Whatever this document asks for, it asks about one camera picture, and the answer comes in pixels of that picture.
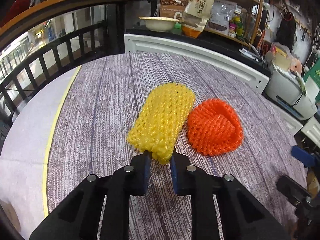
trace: white plastic panel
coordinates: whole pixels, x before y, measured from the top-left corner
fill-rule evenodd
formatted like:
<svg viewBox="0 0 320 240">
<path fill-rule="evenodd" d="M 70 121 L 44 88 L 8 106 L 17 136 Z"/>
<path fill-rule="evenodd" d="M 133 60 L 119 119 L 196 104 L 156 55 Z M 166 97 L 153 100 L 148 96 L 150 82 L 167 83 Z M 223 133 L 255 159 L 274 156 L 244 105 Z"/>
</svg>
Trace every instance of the white plastic panel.
<svg viewBox="0 0 320 240">
<path fill-rule="evenodd" d="M 252 89 L 260 94 L 269 81 L 267 76 L 233 58 L 181 41 L 145 35 L 125 34 L 124 45 L 126 53 L 174 53 L 208 62 L 218 68 L 224 69 L 238 76 L 241 80 L 248 83 Z"/>
<path fill-rule="evenodd" d="M 296 120 L 294 117 L 289 115 L 286 111 L 281 109 L 279 106 L 273 104 L 270 102 L 270 104 L 276 109 L 276 111 L 279 112 L 280 116 L 284 119 L 285 124 L 291 131 L 292 135 L 295 135 L 297 132 L 301 130 L 303 127 L 302 123 L 300 123 L 298 120 Z"/>
<path fill-rule="evenodd" d="M 316 118 L 311 117 L 309 121 L 301 129 L 307 137 L 311 139 L 318 147 L 320 147 L 320 124 Z"/>
</svg>

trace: yellow foam net sleeve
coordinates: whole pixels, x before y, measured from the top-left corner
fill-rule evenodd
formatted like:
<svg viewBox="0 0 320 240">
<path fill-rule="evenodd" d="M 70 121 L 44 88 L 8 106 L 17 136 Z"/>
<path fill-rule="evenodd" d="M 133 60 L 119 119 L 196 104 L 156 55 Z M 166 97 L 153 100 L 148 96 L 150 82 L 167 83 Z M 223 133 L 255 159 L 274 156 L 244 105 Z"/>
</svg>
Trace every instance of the yellow foam net sleeve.
<svg viewBox="0 0 320 240">
<path fill-rule="evenodd" d="M 129 131 L 128 142 L 142 152 L 152 152 L 153 159 L 167 164 L 195 99 L 195 94 L 179 83 L 156 87 Z"/>
</svg>

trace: purple textured tablecloth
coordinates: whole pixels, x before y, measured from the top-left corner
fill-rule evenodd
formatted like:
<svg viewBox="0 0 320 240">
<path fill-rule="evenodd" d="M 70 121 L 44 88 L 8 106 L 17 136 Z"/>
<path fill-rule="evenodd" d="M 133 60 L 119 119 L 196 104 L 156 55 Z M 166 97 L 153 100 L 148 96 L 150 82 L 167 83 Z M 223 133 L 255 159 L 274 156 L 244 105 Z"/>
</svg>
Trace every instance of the purple textured tablecloth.
<svg viewBox="0 0 320 240">
<path fill-rule="evenodd" d="M 231 73 L 179 55 L 130 53 L 84 64 L 70 88 L 49 155 L 49 212 L 88 174 L 110 175 L 139 152 L 126 141 L 150 91 L 167 82 L 193 90 L 195 106 L 209 98 L 228 102 L 240 117 L 244 140 L 217 157 L 197 154 L 188 144 L 186 125 L 177 152 L 207 173 L 233 174 L 283 225 L 294 208 L 276 190 L 287 174 L 306 186 L 303 165 L 291 157 L 295 140 L 268 101 Z M 153 161 L 144 197 L 130 198 L 130 239 L 191 239 L 190 197 L 175 196 L 169 165 Z"/>
</svg>

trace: black bracket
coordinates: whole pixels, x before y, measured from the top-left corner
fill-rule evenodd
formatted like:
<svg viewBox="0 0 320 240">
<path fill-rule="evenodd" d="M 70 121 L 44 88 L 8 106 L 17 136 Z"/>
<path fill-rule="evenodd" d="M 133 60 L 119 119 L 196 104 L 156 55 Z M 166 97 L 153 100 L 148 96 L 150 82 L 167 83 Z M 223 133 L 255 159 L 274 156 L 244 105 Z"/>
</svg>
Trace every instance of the black bracket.
<svg viewBox="0 0 320 240">
<path fill-rule="evenodd" d="M 137 155 L 113 175 L 87 176 L 33 231 L 30 240 L 96 240 L 105 196 L 101 240 L 128 239 L 129 197 L 148 188 L 151 153 Z"/>
<path fill-rule="evenodd" d="M 280 223 L 233 175 L 209 175 L 176 151 L 170 168 L 174 192 L 191 195 L 192 240 L 220 239 L 213 195 L 217 197 L 225 240 L 290 239 Z"/>
</svg>

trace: yellow tape line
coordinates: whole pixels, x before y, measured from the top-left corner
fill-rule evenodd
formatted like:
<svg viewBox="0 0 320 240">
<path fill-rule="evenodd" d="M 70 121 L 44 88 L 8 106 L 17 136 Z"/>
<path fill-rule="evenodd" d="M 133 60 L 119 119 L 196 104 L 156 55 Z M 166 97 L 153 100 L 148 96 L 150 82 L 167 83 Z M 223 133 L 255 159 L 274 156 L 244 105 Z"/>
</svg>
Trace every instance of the yellow tape line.
<svg viewBox="0 0 320 240">
<path fill-rule="evenodd" d="M 58 118 L 59 118 L 63 103 L 64 103 L 64 101 L 65 101 L 65 99 L 66 99 L 66 97 L 68 95 L 70 87 L 73 84 L 73 81 L 75 80 L 80 68 L 81 68 L 81 66 L 76 68 L 76 72 L 72 76 L 72 78 L 71 78 L 66 90 L 64 91 L 64 94 L 63 94 L 63 96 L 61 98 L 61 101 L 60 101 L 60 104 L 58 106 L 56 115 L 55 115 L 55 117 L 53 119 L 51 130 L 50 130 L 50 134 L 49 134 L 49 138 L 48 138 L 48 142 L 47 142 L 47 146 L 45 148 L 44 162 L 43 162 L 43 174 L 42 174 L 42 199 L 43 199 L 43 211 L 44 211 L 44 217 L 45 218 L 49 214 L 49 211 L 48 211 L 48 200 L 47 200 L 47 174 L 48 174 L 49 152 L 50 152 L 50 149 L 51 149 L 54 130 L 56 128 L 56 124 L 57 124 L 57 121 L 58 121 Z"/>
</svg>

